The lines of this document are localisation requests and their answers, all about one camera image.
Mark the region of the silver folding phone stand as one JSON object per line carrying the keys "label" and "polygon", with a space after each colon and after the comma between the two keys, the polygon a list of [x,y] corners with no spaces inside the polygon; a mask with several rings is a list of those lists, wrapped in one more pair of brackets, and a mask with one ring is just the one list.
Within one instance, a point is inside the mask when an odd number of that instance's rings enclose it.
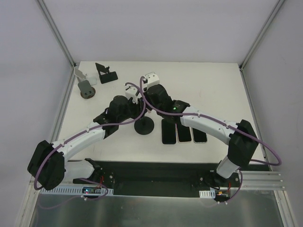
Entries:
{"label": "silver folding phone stand", "polygon": [[84,74],[81,70],[78,68],[73,69],[73,74],[77,78],[78,82],[82,82],[84,80],[87,80],[91,86],[97,84],[97,77],[91,74]]}

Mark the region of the black round-base phone mount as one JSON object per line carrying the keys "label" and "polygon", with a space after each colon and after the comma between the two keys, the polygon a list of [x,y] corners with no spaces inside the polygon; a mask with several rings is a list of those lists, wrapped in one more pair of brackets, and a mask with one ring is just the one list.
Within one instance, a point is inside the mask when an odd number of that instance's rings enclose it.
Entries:
{"label": "black round-base phone mount", "polygon": [[148,135],[154,129],[154,121],[146,114],[147,112],[134,122],[134,130],[140,135]]}

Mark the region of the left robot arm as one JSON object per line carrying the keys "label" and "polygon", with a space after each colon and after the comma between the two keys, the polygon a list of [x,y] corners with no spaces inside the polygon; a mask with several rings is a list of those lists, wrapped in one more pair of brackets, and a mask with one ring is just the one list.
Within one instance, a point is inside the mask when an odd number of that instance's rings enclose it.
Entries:
{"label": "left robot arm", "polygon": [[69,160],[91,144],[104,140],[116,132],[120,125],[133,123],[146,112],[146,103],[137,103],[125,96],[115,96],[109,107],[83,130],[68,139],[52,143],[38,143],[27,167],[35,178],[34,189],[51,190],[63,180],[74,183],[101,183],[101,167],[92,159]]}

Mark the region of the left aluminium frame post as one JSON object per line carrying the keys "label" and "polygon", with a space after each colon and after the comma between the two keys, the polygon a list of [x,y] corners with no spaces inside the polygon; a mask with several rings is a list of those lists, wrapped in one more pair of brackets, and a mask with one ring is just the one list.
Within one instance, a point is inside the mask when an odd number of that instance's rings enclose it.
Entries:
{"label": "left aluminium frame post", "polygon": [[76,61],[74,60],[74,58],[72,57],[71,55],[71,52],[69,51],[57,25],[56,25],[56,22],[54,21],[52,15],[51,15],[51,12],[50,10],[48,9],[46,3],[44,0],[36,0],[36,3],[38,5],[38,7],[40,8],[44,18],[46,19],[46,22],[48,23],[59,47],[61,48],[64,56],[66,57],[67,61],[69,62],[69,64],[72,66],[72,67],[76,67],[77,66],[77,63]]}

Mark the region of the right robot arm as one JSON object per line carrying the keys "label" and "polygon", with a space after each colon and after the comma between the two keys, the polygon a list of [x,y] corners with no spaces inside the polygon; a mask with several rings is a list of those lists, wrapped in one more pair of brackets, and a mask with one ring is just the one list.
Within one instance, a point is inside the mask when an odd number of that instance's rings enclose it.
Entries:
{"label": "right robot arm", "polygon": [[258,147],[250,122],[229,122],[205,115],[186,102],[173,100],[160,84],[146,88],[144,96],[151,105],[149,108],[164,119],[204,132],[228,146],[227,155],[214,170],[213,181],[217,186],[225,186],[236,170],[250,163]]}

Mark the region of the right aluminium frame post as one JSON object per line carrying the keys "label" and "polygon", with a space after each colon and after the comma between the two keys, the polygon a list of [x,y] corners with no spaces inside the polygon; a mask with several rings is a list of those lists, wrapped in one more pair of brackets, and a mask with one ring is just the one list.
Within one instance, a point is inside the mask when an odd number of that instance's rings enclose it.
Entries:
{"label": "right aluminium frame post", "polygon": [[274,7],[270,11],[267,19],[265,20],[264,24],[262,25],[260,31],[258,32],[256,38],[254,39],[252,45],[250,46],[247,54],[245,55],[243,61],[239,64],[240,72],[244,70],[246,65],[248,64],[249,60],[251,59],[253,53],[256,51],[257,47],[261,43],[262,39],[265,37],[268,29],[272,25],[273,21],[275,20],[276,16],[278,15],[280,9],[285,4],[286,0],[277,0]]}

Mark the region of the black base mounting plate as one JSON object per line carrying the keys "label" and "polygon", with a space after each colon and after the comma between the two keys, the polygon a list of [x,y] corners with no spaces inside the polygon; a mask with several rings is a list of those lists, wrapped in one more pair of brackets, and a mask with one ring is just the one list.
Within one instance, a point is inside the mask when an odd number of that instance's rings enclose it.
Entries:
{"label": "black base mounting plate", "polygon": [[87,179],[103,183],[114,195],[198,198],[212,188],[238,188],[240,176],[214,179],[215,164],[92,161]]}

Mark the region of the clear-cased phone on table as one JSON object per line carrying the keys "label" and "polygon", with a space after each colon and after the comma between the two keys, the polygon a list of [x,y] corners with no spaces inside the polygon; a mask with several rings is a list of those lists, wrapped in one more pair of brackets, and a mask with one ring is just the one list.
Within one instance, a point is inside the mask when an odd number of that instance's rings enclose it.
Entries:
{"label": "clear-cased phone on table", "polygon": [[192,128],[192,134],[193,134],[194,143],[206,143],[207,142],[207,134],[206,133]]}

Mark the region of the aluminium frame post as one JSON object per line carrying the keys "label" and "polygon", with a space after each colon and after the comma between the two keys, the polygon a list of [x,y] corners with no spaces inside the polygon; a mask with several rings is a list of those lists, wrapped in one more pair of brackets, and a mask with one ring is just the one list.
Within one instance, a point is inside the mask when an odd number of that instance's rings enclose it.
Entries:
{"label": "aluminium frame post", "polygon": [[51,15],[51,12],[50,10],[48,9],[46,3],[44,0],[36,0],[36,3],[38,5],[38,7],[40,8],[44,18],[46,19],[46,22],[48,23],[59,47],[61,48],[64,56],[66,57],[67,61],[69,62],[69,64],[72,66],[72,67],[76,67],[77,66],[77,63],[76,61],[74,60],[74,58],[72,57],[71,55],[71,52],[69,51],[57,25],[56,25],[56,22],[54,21],[52,15]]}
{"label": "aluminium frame post", "polygon": [[258,32],[256,38],[254,39],[252,45],[250,46],[247,54],[245,55],[243,61],[239,64],[240,72],[244,70],[246,65],[248,64],[249,60],[251,59],[253,53],[256,51],[257,47],[261,43],[262,39],[265,37],[268,29],[272,25],[273,21],[275,20],[276,16],[278,15],[280,9],[285,4],[286,0],[277,0],[274,7],[270,11],[267,19],[265,20],[264,24],[262,25],[260,31]]}

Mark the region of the black phone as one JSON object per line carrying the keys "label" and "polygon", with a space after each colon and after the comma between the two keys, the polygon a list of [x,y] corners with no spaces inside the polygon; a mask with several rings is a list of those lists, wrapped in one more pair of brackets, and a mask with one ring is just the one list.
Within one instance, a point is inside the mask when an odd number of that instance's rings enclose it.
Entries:
{"label": "black phone", "polygon": [[161,137],[164,145],[176,144],[176,126],[165,119],[161,120]]}

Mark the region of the white-cased phone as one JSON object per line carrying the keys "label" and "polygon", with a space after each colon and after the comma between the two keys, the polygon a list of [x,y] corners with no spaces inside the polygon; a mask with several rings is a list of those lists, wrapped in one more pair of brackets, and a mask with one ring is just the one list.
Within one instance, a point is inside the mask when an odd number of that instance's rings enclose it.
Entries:
{"label": "white-cased phone", "polygon": [[187,143],[192,141],[189,127],[183,126],[182,124],[177,124],[176,129],[179,143]]}

